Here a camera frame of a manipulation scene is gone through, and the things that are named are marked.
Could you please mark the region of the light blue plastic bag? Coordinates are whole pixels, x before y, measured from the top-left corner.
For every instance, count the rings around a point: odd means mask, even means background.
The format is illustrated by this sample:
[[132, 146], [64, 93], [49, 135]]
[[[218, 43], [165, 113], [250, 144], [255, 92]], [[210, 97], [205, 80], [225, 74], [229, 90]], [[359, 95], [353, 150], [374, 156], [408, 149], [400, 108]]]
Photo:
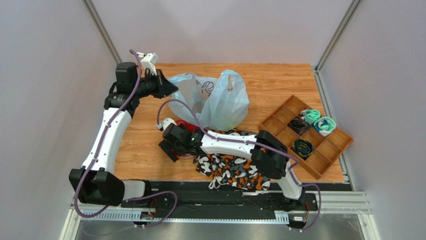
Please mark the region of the light blue plastic bag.
[[218, 78], [191, 72], [172, 76], [168, 81], [178, 87], [168, 104], [180, 119], [196, 125], [195, 114], [204, 128], [228, 131], [247, 117], [249, 97], [245, 81], [233, 70], [224, 70]]

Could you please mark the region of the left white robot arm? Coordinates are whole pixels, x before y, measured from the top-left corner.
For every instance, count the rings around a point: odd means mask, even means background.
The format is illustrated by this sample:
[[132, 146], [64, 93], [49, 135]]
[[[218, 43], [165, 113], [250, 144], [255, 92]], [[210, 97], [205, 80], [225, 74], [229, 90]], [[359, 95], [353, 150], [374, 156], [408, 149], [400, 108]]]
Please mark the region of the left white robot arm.
[[95, 143], [79, 169], [72, 169], [69, 181], [75, 191], [74, 203], [119, 206], [140, 198], [146, 191], [143, 180], [122, 180], [114, 175], [115, 161], [140, 99], [162, 99], [178, 90], [160, 69], [142, 69], [134, 62], [116, 66], [116, 81], [104, 101], [101, 127]]

